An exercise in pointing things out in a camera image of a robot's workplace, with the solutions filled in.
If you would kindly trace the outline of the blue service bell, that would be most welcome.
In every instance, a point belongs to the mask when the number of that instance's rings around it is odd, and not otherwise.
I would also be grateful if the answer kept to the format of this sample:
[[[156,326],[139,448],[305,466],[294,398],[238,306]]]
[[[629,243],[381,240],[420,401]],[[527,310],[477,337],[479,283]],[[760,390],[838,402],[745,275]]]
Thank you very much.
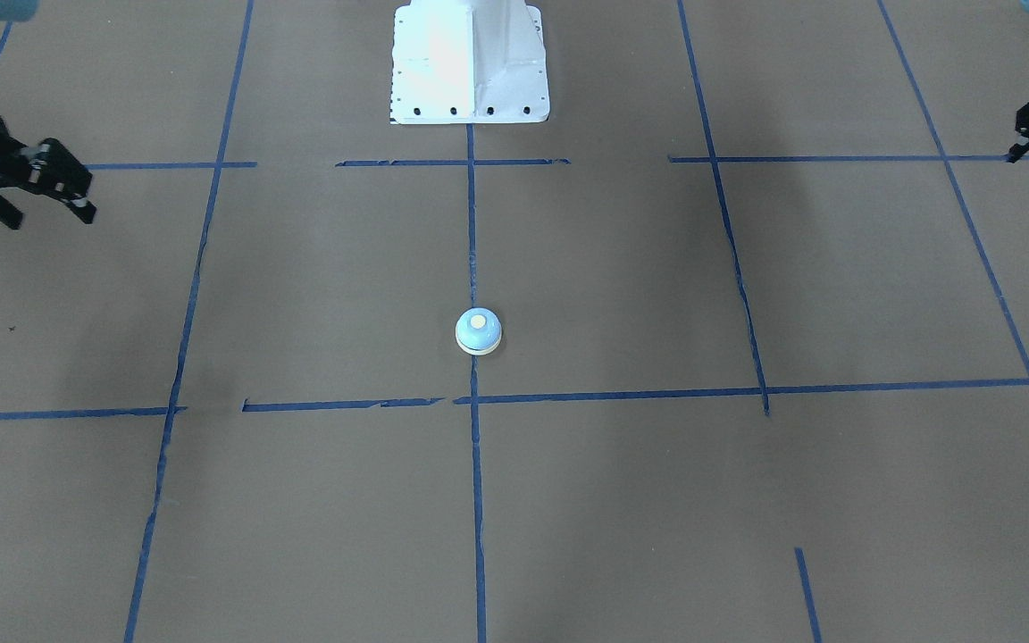
[[[489,308],[470,308],[455,322],[454,337],[468,355],[488,355],[501,345],[502,322]]]

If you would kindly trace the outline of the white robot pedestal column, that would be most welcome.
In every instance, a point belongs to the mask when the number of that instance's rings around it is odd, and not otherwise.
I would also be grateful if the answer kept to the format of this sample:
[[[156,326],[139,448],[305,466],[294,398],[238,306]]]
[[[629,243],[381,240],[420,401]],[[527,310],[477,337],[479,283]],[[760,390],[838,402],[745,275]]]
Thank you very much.
[[[548,120],[542,13],[525,1],[411,1],[393,16],[389,122]]]

